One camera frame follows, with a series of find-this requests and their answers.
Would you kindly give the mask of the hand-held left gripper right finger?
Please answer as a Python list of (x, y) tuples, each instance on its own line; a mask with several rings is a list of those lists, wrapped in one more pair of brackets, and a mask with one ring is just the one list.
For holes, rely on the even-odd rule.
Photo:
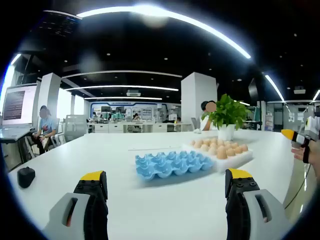
[(244, 170), (225, 170), (228, 240), (281, 240), (291, 224), (285, 209)]

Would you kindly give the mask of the person's right hand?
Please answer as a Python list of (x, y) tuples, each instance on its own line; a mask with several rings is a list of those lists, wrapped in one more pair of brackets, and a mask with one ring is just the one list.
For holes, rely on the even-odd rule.
[[(311, 140), (309, 142), (309, 154), (307, 158), (307, 162), (314, 167), (320, 165), (320, 141), (313, 141)], [(305, 148), (292, 148), (291, 152), (294, 154), (294, 157), (298, 160), (303, 160), (304, 153), (307, 150), (307, 147)]]

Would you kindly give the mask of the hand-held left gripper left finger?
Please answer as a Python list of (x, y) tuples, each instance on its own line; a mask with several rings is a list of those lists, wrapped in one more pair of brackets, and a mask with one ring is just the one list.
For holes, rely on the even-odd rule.
[(107, 200), (106, 172), (85, 174), (74, 191), (66, 193), (49, 211), (44, 236), (49, 240), (107, 240)]

